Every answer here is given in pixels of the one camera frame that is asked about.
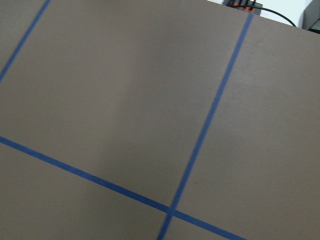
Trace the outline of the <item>black equipment box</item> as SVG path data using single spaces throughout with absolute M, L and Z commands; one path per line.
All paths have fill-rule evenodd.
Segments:
M 320 0 L 312 0 L 303 11 L 302 29 L 320 33 Z

